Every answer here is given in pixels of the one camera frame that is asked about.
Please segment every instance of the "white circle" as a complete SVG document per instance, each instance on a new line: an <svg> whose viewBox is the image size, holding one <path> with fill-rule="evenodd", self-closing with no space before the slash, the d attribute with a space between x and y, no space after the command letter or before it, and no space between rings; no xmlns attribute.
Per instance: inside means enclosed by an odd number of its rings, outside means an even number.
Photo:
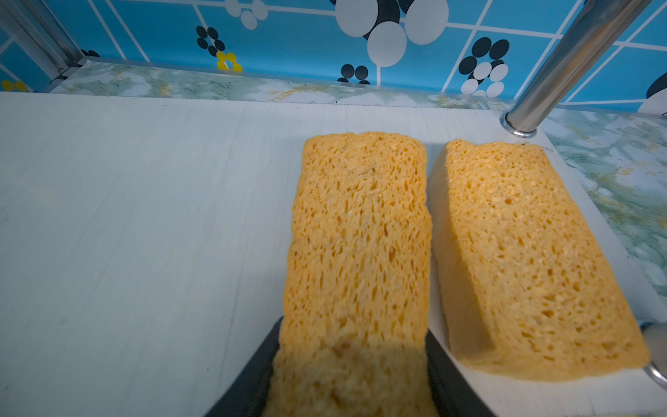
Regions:
<svg viewBox="0 0 667 417"><path fill-rule="evenodd" d="M227 13L232 17L239 17L241 15L241 5L238 0L225 0L225 8Z"/></svg>
<svg viewBox="0 0 667 417"><path fill-rule="evenodd" d="M259 20L265 20L269 15L269 9L266 7L266 4L262 0L255 0L250 6L252 14L255 15Z"/></svg>
<svg viewBox="0 0 667 417"><path fill-rule="evenodd" d="M509 70L510 68L506 64L502 63L500 65L496 65L496 67L491 70L489 78L495 83L496 81L500 81L501 79L505 78Z"/></svg>
<svg viewBox="0 0 667 417"><path fill-rule="evenodd" d="M491 63L490 62L482 62L477 64L475 67L475 71L472 72L472 76L475 77L476 79L485 79L489 76L491 73Z"/></svg>
<svg viewBox="0 0 667 417"><path fill-rule="evenodd" d="M500 81L489 85L486 89L486 97L497 97L505 89L505 85Z"/></svg>
<svg viewBox="0 0 667 417"><path fill-rule="evenodd" d="M257 27L257 18L255 18L255 15L252 14L251 11L244 10L243 13L241 13L241 23L248 29L255 30Z"/></svg>
<svg viewBox="0 0 667 417"><path fill-rule="evenodd" d="M370 32L378 19L376 0L336 1L336 21L346 35L364 36Z"/></svg>
<svg viewBox="0 0 667 417"><path fill-rule="evenodd" d="M667 89L663 89L649 97L641 106L640 113L665 114L667 112Z"/></svg>
<svg viewBox="0 0 667 417"><path fill-rule="evenodd" d="M401 60L407 46L408 38L401 25L382 22L368 37L368 56L378 67L391 67Z"/></svg>
<svg viewBox="0 0 667 417"><path fill-rule="evenodd" d="M415 0L406 13L406 35L417 45L431 43L445 30L449 16L446 0Z"/></svg>
<svg viewBox="0 0 667 417"><path fill-rule="evenodd" d="M477 86L479 86L479 83L476 79L467 79L466 82L461 86L461 92L465 95L471 95L475 92L475 90L477 90Z"/></svg>

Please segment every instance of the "marble surface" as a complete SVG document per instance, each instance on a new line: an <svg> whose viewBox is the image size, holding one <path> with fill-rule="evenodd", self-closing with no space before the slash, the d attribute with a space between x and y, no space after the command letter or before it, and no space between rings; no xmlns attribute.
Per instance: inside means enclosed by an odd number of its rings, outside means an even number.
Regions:
<svg viewBox="0 0 667 417"><path fill-rule="evenodd" d="M400 107L511 102L88 61L52 93ZM667 304L667 119L555 109L541 125Z"/></svg>

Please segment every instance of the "yellow circle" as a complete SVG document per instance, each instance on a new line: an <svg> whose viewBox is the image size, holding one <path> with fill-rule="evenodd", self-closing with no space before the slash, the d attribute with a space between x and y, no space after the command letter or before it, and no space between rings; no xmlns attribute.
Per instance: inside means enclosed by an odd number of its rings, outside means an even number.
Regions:
<svg viewBox="0 0 667 417"><path fill-rule="evenodd" d="M14 90L14 83L6 79L5 81L1 82L0 85L2 86L2 89L5 91L13 91Z"/></svg>
<svg viewBox="0 0 667 417"><path fill-rule="evenodd" d="M16 87L17 90L21 91L22 93L28 91L28 86L23 81L16 81L14 86Z"/></svg>

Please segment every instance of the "chrome tube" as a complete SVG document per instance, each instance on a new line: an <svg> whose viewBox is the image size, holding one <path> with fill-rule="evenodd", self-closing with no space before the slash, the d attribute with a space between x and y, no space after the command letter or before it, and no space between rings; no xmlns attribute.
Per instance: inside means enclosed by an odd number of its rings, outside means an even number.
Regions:
<svg viewBox="0 0 667 417"><path fill-rule="evenodd" d="M504 115L507 130L535 132L565 94L630 26L651 0L586 0L551 56Z"/></svg>

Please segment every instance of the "sponge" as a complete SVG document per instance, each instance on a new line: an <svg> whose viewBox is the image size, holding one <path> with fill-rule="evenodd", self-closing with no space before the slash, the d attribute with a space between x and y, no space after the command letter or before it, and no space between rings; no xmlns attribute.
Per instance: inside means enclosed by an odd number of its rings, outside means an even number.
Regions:
<svg viewBox="0 0 667 417"><path fill-rule="evenodd" d="M437 416L431 227L420 142L369 132L305 143L265 416Z"/></svg>
<svg viewBox="0 0 667 417"><path fill-rule="evenodd" d="M428 192L461 363L566 381L649 362L612 268L541 147L449 142Z"/></svg>

